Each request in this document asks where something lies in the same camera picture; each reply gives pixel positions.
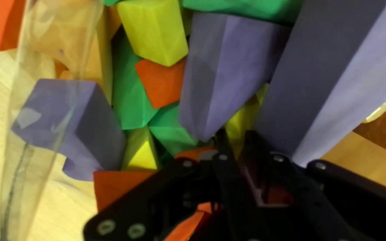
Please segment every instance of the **orange plastic part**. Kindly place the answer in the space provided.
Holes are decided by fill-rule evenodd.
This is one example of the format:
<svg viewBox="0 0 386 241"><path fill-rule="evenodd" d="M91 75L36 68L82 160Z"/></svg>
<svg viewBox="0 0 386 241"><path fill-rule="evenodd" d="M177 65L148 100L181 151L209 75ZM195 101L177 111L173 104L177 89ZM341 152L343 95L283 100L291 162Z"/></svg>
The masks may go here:
<svg viewBox="0 0 386 241"><path fill-rule="evenodd" d="M177 152L176 158L188 158L188 159L199 160L201 154L205 152L205 151L209 151L209 150L216 150L216 148L211 147L211 145L203 145L203 147L199 147L199 148Z"/></svg>
<svg viewBox="0 0 386 241"><path fill-rule="evenodd" d="M16 48L26 0L0 0L0 50Z"/></svg>
<svg viewBox="0 0 386 241"><path fill-rule="evenodd" d="M204 151L213 150L212 147L200 147L177 154L177 158L199 159ZM118 198L133 190L145 179L152 176L156 171L97 171L94 172L94 184L98 210L111 204ZM178 226L165 238L165 241L188 241L197 227L211 215L211 203L201 203L197 211L189 218L184 219Z"/></svg>
<svg viewBox="0 0 386 241"><path fill-rule="evenodd" d="M161 108L180 100L185 58L172 66L165 66L150 60L137 64L138 76L154 108Z"/></svg>

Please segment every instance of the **foam block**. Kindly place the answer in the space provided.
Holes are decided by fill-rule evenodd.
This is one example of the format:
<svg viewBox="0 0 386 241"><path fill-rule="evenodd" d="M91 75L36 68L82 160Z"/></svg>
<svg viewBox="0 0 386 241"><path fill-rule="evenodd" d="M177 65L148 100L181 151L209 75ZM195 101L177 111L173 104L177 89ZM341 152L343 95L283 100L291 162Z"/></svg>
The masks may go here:
<svg viewBox="0 0 386 241"><path fill-rule="evenodd" d="M165 168L168 164L170 164L174 160L174 156L168 152L166 150L160 155L158 158L158 168Z"/></svg>
<svg viewBox="0 0 386 241"><path fill-rule="evenodd" d="M256 113L259 111L259 97L252 96L224 125L228 133L235 158L239 158L244 147L247 129L254 129Z"/></svg>
<svg viewBox="0 0 386 241"><path fill-rule="evenodd" d="M166 66L186 56L180 0L123 0L117 8L137 54Z"/></svg>
<svg viewBox="0 0 386 241"><path fill-rule="evenodd" d="M193 16L180 100L181 123L207 141L263 85L290 29L231 14Z"/></svg>
<svg viewBox="0 0 386 241"><path fill-rule="evenodd" d="M157 170L157 154L148 127L129 131L122 170Z"/></svg>
<svg viewBox="0 0 386 241"><path fill-rule="evenodd" d="M103 0L103 4L110 6L110 5L115 5L117 2L119 2L121 0Z"/></svg>
<svg viewBox="0 0 386 241"><path fill-rule="evenodd" d="M26 0L0 0L0 50L18 46Z"/></svg>
<svg viewBox="0 0 386 241"><path fill-rule="evenodd" d="M223 12L276 22L294 22L303 0L182 0L182 6L200 12Z"/></svg>
<svg viewBox="0 0 386 241"><path fill-rule="evenodd" d="M137 64L137 72L154 108L161 108L180 100L185 58L172 66L149 60Z"/></svg>
<svg viewBox="0 0 386 241"><path fill-rule="evenodd" d="M59 148L67 156L63 171L71 178L91 180L93 171L119 170L125 133L94 81L39 80L12 131L32 145L54 150L58 125L69 116L73 103L77 105Z"/></svg>
<svg viewBox="0 0 386 241"><path fill-rule="evenodd" d="M113 41L113 105L123 129L142 128L157 113L136 71L140 57L126 36L118 33Z"/></svg>
<svg viewBox="0 0 386 241"><path fill-rule="evenodd" d="M98 211L141 184L156 171L95 171L94 186Z"/></svg>
<svg viewBox="0 0 386 241"><path fill-rule="evenodd" d="M386 100L386 0L307 0L258 131L306 166Z"/></svg>
<svg viewBox="0 0 386 241"><path fill-rule="evenodd" d="M149 124L153 135L173 156L177 152L196 147L199 143L199 140L181 125L178 117L178 104L172 104L161 108Z"/></svg>

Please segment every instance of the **wooden floor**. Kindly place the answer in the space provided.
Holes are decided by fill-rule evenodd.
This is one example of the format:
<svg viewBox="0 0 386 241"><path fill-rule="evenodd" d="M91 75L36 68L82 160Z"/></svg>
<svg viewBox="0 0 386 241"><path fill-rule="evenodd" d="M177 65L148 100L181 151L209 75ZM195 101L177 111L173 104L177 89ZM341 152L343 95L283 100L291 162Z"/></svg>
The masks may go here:
<svg viewBox="0 0 386 241"><path fill-rule="evenodd" d="M10 83L0 79L0 179L8 96ZM358 133L347 135L325 158L386 184L386 148ZM42 196L30 239L81 241L85 222L97 211L93 183L63 175L62 164L63 156L59 156Z"/></svg>

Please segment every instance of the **clear plastic bag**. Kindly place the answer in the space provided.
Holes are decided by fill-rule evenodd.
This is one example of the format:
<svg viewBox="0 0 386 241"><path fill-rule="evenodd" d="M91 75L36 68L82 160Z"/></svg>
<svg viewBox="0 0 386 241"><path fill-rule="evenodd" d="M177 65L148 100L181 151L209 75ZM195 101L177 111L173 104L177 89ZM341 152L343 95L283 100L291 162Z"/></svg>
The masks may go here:
<svg viewBox="0 0 386 241"><path fill-rule="evenodd" d="M28 233L46 187L65 128L71 120L78 89L67 91L73 99L69 111L55 124L52 150L31 145L11 127L34 124L39 112L23 104L43 77L55 79L55 60L69 66L73 79L81 79L89 57L95 26L103 10L99 0L27 0L16 52L8 109L6 162L0 192L0 237L28 239Z"/></svg>

